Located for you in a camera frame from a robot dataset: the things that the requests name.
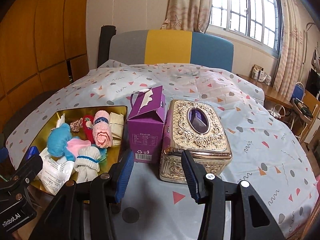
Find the barcode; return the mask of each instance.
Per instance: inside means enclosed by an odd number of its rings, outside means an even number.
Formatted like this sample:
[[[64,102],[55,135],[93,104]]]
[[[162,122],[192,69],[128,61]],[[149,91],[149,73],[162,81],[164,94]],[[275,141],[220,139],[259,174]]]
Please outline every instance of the barcode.
[[[151,161],[152,160],[152,155],[136,153],[136,159],[137,160],[143,160],[143,161]]]

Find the curtain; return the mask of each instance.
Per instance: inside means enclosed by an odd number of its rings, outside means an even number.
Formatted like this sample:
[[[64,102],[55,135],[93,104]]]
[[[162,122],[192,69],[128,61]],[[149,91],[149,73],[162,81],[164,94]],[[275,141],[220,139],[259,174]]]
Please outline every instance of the curtain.
[[[303,32],[296,0],[281,0],[281,4],[284,25],[283,41],[273,88],[290,100],[301,68]]]
[[[170,0],[162,29],[204,33],[209,25],[212,0]]]

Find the window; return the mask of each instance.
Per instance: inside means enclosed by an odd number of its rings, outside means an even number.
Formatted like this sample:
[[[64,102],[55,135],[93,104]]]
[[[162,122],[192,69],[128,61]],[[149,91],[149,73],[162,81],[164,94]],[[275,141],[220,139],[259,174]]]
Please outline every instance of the window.
[[[212,0],[210,24],[279,51],[280,0]]]

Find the white wall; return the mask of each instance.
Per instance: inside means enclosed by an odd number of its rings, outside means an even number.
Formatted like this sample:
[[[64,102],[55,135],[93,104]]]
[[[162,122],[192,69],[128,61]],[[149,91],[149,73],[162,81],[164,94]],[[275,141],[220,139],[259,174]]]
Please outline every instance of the white wall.
[[[301,28],[304,30],[304,48],[306,46],[306,25],[309,22],[314,22],[308,13],[307,9],[303,6],[300,0],[297,0],[299,13],[300,13],[300,21]],[[303,73],[302,73],[302,83],[305,85],[307,83],[308,75],[311,66],[311,59],[314,52],[314,49],[317,47],[317,42],[320,43],[320,31],[317,26],[313,25],[308,31],[308,49],[307,49],[307,58],[306,64],[304,65]]]
[[[169,0],[87,0],[86,34],[89,68],[97,67],[100,29],[115,25],[117,33],[160,29]]]
[[[264,51],[260,44],[214,26],[209,26],[206,33],[225,38],[233,43],[233,73],[250,76],[253,65],[258,65],[263,67],[267,74],[273,76],[278,59]]]

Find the purple tissue box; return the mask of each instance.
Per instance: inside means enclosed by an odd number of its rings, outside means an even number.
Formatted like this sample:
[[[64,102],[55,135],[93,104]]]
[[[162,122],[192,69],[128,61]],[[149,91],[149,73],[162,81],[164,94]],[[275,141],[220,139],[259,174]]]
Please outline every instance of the purple tissue box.
[[[134,161],[158,163],[161,155],[164,102],[162,86],[140,92],[128,117],[130,148],[134,152]]]

